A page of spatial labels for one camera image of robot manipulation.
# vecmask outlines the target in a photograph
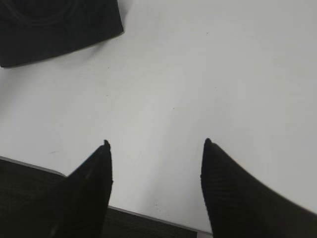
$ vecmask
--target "black textured fabric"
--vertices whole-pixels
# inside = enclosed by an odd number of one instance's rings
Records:
[[[316,238],[317,216],[205,142],[201,183],[214,238]]]
[[[108,209],[102,238],[196,238],[197,232]]]
[[[105,142],[74,173],[40,197],[0,219],[5,238],[98,238],[112,187]]]
[[[5,161],[0,157],[0,218],[12,214],[64,180],[62,175]]]
[[[117,0],[0,0],[0,66],[60,56],[122,32]]]

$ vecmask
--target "white surface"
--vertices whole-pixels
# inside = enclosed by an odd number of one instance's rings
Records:
[[[110,205],[210,231],[204,139],[317,212],[317,2],[120,1],[125,34],[0,70],[0,155],[71,173],[112,145]]]

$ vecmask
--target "dark gray mat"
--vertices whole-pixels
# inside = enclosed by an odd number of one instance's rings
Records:
[[[65,177],[0,157],[0,217],[49,191]],[[197,233],[113,209],[107,210],[102,238],[196,238]]]

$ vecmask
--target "black bag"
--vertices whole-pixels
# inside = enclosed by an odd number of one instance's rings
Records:
[[[0,0],[0,66],[60,56],[122,32],[117,0]]]

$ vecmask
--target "black fabric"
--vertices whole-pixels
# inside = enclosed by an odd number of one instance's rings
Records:
[[[68,178],[40,196],[35,193],[36,198],[13,212],[7,211],[0,218],[0,237],[98,238],[111,187],[110,145],[105,142]]]
[[[263,185],[206,140],[201,183],[214,238],[316,238],[317,216]]]
[[[117,0],[1,0],[0,66],[60,56],[122,32]]]
[[[197,232],[108,209],[102,238],[196,238]]]
[[[0,219],[64,180],[62,175],[5,161],[0,157]]]

